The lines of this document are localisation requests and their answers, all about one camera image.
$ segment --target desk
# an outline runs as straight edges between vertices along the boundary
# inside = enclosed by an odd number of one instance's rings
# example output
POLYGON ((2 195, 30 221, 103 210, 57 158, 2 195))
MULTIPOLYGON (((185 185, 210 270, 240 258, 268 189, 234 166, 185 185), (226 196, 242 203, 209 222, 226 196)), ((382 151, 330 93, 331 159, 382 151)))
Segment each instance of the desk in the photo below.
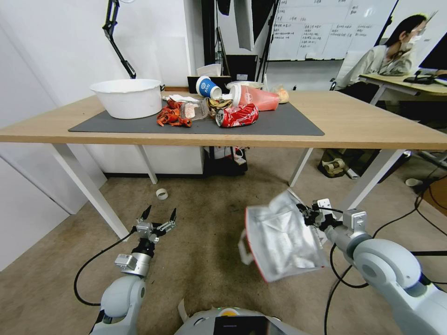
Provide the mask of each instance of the desk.
POLYGON ((407 95, 420 96, 420 100, 447 100, 447 86, 436 82, 431 85, 404 82, 404 79, 409 76, 410 75, 393 77, 380 74, 361 74, 359 78, 366 83, 379 86, 377 93, 371 100, 371 104, 373 105, 379 101, 380 97, 387 89, 395 92, 402 92, 407 95))
MULTIPOLYGON (((404 95, 415 96, 413 100, 447 101, 447 86, 439 84, 437 82, 430 85, 404 82, 403 80, 407 78, 408 75, 392 77, 379 74, 361 74, 359 77, 364 82, 376 84, 379 86, 377 93, 371 100, 372 105, 375 105, 377 101, 379 101, 379 99, 386 94, 387 90, 401 92, 404 93, 404 95)), ((394 100, 407 100, 405 96, 402 95, 396 96, 396 94, 393 94, 393 97, 394 100)), ((445 160, 447 160, 447 152, 439 157, 433 156, 427 151, 421 151, 421 154, 429 160, 447 167, 447 163, 444 162, 445 160)))
POLYGON ((67 143, 135 145, 146 162, 147 172, 153 183, 157 183, 157 177, 152 172, 151 158, 146 155, 143 145, 305 148, 290 179, 290 186, 297 181, 314 147, 382 149, 363 176, 357 180, 347 198, 338 206, 340 209, 356 207, 405 149, 447 149, 447 135, 340 92, 294 91, 290 92, 290 99, 291 104, 315 123, 325 135, 69 132, 71 127, 104 110, 96 96, 92 96, 0 129, 0 142, 48 143, 57 161, 119 237, 125 236, 127 229, 83 170, 67 143))

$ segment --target crushed soda can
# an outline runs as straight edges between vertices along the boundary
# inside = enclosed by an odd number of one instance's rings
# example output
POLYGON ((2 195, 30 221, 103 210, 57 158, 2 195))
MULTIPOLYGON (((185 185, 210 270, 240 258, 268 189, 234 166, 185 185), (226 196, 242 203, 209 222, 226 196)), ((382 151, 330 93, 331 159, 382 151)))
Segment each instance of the crushed soda can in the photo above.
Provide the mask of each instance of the crushed soda can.
POLYGON ((247 126, 255 123, 258 117, 259 111, 256 106, 248 104, 219 109, 216 113, 216 123, 224 128, 247 126))

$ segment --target blue paper cup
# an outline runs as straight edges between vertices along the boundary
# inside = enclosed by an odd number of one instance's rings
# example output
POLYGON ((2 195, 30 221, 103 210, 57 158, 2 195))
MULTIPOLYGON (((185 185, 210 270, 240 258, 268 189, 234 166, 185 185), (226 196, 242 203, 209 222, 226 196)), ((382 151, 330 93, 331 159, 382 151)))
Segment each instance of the blue paper cup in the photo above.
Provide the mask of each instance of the blue paper cup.
POLYGON ((201 76, 196 82, 196 91, 202 97, 220 99, 222 90, 208 76, 201 76))

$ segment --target woman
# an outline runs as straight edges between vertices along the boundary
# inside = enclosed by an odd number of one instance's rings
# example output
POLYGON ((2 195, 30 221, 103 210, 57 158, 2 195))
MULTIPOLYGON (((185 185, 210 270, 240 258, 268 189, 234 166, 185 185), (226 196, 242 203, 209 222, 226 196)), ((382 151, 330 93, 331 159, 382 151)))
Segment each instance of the woman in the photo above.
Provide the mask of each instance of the woman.
POLYGON ((335 89, 370 102, 378 87, 359 81, 360 74, 405 75, 412 68, 411 48, 424 32, 427 18, 413 15, 403 20, 384 45, 369 50, 339 82, 335 89))

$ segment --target computer monitor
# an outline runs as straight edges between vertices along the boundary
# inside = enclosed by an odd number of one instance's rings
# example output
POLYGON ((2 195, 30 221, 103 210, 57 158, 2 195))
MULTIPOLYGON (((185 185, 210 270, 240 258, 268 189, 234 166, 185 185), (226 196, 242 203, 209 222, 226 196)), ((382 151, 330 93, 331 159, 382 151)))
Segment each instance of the computer monitor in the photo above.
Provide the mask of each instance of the computer monitor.
POLYGON ((420 67, 447 70, 447 33, 420 64, 420 67))

